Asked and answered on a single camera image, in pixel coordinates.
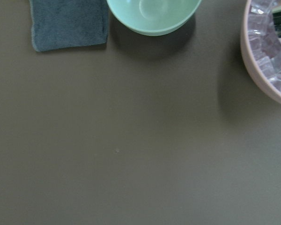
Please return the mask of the mint green bowl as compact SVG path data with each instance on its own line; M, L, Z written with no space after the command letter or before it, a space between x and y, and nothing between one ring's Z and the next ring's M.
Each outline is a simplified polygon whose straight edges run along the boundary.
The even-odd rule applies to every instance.
M145 36L172 33L195 14L201 0L107 0L115 18Z

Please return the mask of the grey folded cloth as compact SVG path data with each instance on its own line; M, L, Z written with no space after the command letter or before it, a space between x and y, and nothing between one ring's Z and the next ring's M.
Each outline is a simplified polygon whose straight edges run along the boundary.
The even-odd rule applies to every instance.
M107 42L105 0L31 0L31 41L37 52Z

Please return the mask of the pink bowl with ice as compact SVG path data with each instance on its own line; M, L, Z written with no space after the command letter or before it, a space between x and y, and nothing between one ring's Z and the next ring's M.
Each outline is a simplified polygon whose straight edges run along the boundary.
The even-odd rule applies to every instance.
M240 34L240 48L242 59L248 74L250 75L254 83L260 88L260 90L263 91L271 99L281 104L281 93L266 79L265 75L259 68L251 50L251 46L249 43L249 35L247 31L250 7L251 0L247 0L244 9Z

